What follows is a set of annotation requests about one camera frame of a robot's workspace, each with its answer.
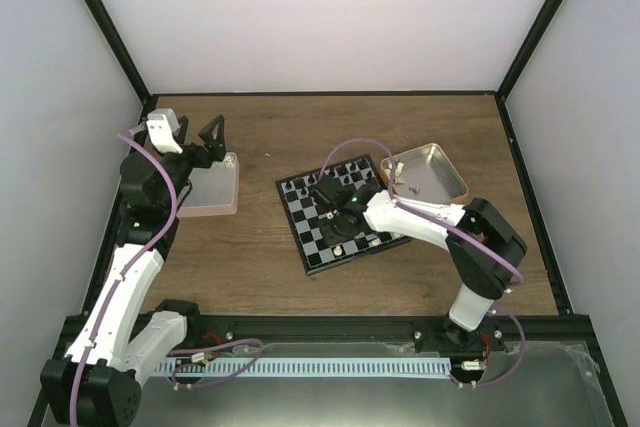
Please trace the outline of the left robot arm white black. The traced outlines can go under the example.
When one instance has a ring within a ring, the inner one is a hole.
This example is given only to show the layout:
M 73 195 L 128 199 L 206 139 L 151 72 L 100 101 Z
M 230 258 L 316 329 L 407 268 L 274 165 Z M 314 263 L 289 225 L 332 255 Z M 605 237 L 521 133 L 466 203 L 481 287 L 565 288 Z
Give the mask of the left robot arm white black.
M 198 307 L 186 301 L 163 302 L 139 333 L 133 329 L 174 242 L 192 172 L 225 159 L 224 125 L 217 116 L 200 130 L 199 143 L 186 143 L 187 117 L 161 109 L 121 135 L 132 151 L 120 165 L 122 220 L 105 283 L 76 339 L 40 374 L 58 423 L 131 425 L 161 361 L 176 346 L 191 351 L 203 342 Z

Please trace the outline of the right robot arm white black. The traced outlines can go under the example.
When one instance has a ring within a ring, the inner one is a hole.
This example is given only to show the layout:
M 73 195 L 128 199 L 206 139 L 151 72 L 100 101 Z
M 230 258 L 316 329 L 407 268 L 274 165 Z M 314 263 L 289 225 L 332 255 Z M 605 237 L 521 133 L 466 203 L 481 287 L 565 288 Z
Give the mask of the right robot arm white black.
M 507 290 L 524 282 L 519 265 L 528 247 L 489 201 L 435 204 L 365 183 L 359 188 L 325 176 L 310 195 L 327 214 L 325 241 L 344 244 L 360 234 L 398 234 L 435 245 L 451 256 L 461 287 L 443 321 L 443 336 L 458 350 L 472 346 L 480 326 Z

